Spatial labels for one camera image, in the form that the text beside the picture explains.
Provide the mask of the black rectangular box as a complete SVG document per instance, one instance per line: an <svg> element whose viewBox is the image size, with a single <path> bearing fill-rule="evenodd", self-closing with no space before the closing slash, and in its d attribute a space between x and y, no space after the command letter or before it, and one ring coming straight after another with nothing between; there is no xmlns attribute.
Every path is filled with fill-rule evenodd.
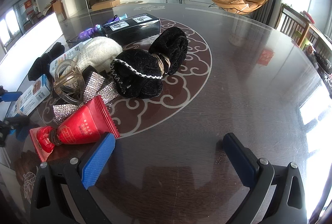
<svg viewBox="0 0 332 224"><path fill-rule="evenodd" d="M161 21L151 14L140 14L120 21L103 25L108 38L125 46L161 32Z"/></svg>

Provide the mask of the purple toy wand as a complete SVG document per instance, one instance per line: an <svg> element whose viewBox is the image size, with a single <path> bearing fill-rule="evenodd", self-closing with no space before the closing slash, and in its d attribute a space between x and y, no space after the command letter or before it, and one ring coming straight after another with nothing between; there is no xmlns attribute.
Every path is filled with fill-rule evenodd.
<svg viewBox="0 0 332 224"><path fill-rule="evenodd" d="M95 26L88 28L78 35L77 39L81 41L88 40L89 38L94 38L98 36L104 36L107 37L107 33L105 28L113 23L116 23L118 21L121 21L123 19L127 19L127 14L124 14L122 16L115 15L112 19L108 20L105 24L100 25L96 24Z"/></svg>

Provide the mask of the red candy wrapper packet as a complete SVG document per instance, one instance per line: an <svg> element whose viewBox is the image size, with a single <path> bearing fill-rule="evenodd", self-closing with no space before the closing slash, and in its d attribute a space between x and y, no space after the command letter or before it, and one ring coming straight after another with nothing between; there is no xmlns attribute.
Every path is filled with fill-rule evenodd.
<svg viewBox="0 0 332 224"><path fill-rule="evenodd" d="M115 138L120 138L120 133L100 95L81 106L58 128L45 126L29 131L42 162L48 159L57 146L90 144L97 142L104 133L111 133Z"/></svg>

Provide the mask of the wooden dining chair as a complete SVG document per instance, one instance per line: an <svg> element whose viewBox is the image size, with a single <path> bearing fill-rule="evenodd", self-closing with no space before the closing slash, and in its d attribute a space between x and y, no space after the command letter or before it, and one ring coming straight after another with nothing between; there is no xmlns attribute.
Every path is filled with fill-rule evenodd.
<svg viewBox="0 0 332 224"><path fill-rule="evenodd" d="M290 37L299 48L304 49L310 20L290 6L282 4L275 29Z"/></svg>

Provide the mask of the orange lounge chair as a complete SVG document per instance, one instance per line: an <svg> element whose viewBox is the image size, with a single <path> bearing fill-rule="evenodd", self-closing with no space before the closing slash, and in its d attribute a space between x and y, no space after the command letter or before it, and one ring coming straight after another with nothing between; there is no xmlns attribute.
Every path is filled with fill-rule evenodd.
<svg viewBox="0 0 332 224"><path fill-rule="evenodd" d="M250 14L261 6L263 6L268 0L212 0L214 5L217 5L222 10L245 15Z"/></svg>

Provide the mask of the black velvet scrunchie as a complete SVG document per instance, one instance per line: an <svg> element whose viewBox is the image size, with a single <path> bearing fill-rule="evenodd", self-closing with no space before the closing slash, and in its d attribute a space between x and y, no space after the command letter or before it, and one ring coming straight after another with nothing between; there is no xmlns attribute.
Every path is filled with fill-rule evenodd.
<svg viewBox="0 0 332 224"><path fill-rule="evenodd" d="M28 72L28 80L36 81L42 75L46 75L49 81L52 81L52 75L50 74L50 63L62 55L65 51L64 45L61 42L56 42L49 52L44 53L41 57L38 57L33 63Z"/></svg>
<svg viewBox="0 0 332 224"><path fill-rule="evenodd" d="M166 29L147 51L123 51L110 64L118 94L139 99L159 96L163 90L163 77L178 71L187 51L187 36L178 27Z"/></svg>

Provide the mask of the clear plastic hair claw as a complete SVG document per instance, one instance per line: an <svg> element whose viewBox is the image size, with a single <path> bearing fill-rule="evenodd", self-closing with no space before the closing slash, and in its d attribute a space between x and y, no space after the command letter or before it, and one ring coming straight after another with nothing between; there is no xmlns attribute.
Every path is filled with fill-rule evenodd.
<svg viewBox="0 0 332 224"><path fill-rule="evenodd" d="M85 81L75 61L67 59L59 63L55 69L53 88L64 102L76 106L83 103Z"/></svg>

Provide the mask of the cardboard box on floor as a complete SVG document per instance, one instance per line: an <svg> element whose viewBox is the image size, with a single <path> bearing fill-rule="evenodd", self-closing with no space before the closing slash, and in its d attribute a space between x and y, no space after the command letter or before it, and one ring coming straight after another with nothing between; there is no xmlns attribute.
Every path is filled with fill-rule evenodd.
<svg viewBox="0 0 332 224"><path fill-rule="evenodd" d="M91 9L92 11L98 11L102 9L108 9L108 8L113 8L120 5L120 0L106 0L106 1L101 1L98 3L95 3L92 5Z"/></svg>

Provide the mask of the blue white medicine box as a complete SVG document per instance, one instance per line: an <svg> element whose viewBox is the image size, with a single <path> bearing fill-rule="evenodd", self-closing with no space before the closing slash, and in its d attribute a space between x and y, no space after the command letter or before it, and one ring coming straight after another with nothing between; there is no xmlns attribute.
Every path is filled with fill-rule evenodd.
<svg viewBox="0 0 332 224"><path fill-rule="evenodd" d="M36 81L29 81L25 77L18 90L22 95L10 105L5 118L29 115L50 96L51 85L46 75L41 75Z"/></svg>

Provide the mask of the cream knitted glove roll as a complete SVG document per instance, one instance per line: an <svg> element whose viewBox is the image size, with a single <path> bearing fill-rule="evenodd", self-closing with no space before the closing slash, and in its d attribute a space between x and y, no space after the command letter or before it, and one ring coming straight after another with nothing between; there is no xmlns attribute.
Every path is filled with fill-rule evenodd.
<svg viewBox="0 0 332 224"><path fill-rule="evenodd" d="M98 36L88 40L73 61L81 71L91 66L97 72L110 72L111 62L122 52L123 48L115 40Z"/></svg>

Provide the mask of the rhinestone bow hair clip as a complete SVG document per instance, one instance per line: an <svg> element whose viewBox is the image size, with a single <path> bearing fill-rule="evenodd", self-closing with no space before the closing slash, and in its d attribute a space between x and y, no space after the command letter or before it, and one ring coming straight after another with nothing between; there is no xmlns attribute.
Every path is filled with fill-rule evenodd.
<svg viewBox="0 0 332 224"><path fill-rule="evenodd" d="M106 105L110 105L110 103L119 96L114 81L107 79L95 70L86 69L83 78L85 81L85 90L83 103L81 105L76 106L68 104L60 97L58 97L57 102L53 105L54 121L57 125L60 125L69 118L70 115L82 107L83 104L86 104L98 95L101 96Z"/></svg>

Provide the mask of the white storage bin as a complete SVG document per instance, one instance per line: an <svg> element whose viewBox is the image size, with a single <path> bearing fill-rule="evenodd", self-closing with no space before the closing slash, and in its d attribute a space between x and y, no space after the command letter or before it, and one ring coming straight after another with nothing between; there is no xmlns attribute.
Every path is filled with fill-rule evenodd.
<svg viewBox="0 0 332 224"><path fill-rule="evenodd" d="M36 58L47 52L63 35L55 13L30 28L1 60L1 86L17 91Z"/></svg>

